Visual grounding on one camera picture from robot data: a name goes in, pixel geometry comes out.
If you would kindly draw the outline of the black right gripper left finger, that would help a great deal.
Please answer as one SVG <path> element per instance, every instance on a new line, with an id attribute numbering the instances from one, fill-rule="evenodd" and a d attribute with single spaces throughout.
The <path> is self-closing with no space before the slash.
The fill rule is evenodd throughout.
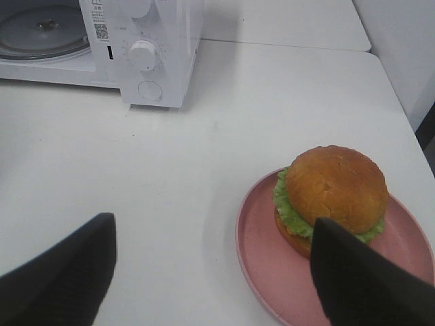
<path id="1" fill-rule="evenodd" d="M 1 277 L 1 324 L 92 325 L 116 262 L 115 216 L 100 213 Z"/>

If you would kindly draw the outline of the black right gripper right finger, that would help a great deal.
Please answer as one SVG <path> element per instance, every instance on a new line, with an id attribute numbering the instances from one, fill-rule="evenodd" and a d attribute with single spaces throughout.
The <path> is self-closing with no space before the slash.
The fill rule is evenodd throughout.
<path id="1" fill-rule="evenodd" d="M 433 325 L 434 286 L 329 218 L 315 222 L 311 276 L 332 325 Z"/>

